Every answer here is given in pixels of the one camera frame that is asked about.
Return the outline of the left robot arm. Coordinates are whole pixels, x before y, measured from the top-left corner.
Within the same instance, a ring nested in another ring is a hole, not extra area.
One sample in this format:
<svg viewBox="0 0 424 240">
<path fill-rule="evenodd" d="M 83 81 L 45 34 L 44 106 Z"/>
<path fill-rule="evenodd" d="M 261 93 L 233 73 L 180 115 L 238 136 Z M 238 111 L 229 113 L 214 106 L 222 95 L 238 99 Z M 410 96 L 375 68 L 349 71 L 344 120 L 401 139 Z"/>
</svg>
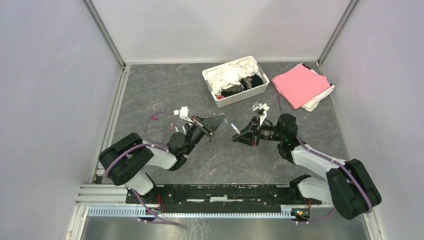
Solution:
<svg viewBox="0 0 424 240">
<path fill-rule="evenodd" d="M 98 161 L 104 168 L 104 176 L 116 186 L 126 186 L 138 193 L 145 204 L 157 198 L 156 185 L 142 169 L 145 166 L 176 171 L 184 165 L 190 153 L 203 137 L 211 138 L 224 116 L 200 117 L 193 115 L 186 133 L 173 133 L 166 146 L 145 141 L 138 133 L 130 133 L 103 150 Z"/>
</svg>

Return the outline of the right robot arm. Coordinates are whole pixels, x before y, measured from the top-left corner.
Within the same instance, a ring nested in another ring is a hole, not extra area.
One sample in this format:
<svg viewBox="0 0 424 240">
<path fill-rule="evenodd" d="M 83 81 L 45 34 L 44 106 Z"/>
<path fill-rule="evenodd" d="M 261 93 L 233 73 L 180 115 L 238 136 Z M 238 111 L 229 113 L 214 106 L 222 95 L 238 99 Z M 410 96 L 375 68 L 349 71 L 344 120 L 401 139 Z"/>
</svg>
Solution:
<svg viewBox="0 0 424 240">
<path fill-rule="evenodd" d="M 378 188 L 360 160 L 343 160 L 314 149 L 299 137 L 297 119 L 291 114 L 281 114 L 275 125 L 266 122 L 253 117 L 231 140 L 252 147 L 261 141 L 277 142 L 282 159 L 321 177 L 306 176 L 290 188 L 288 196 L 293 203 L 319 200 L 331 204 L 347 220 L 369 214 L 382 203 Z"/>
</svg>

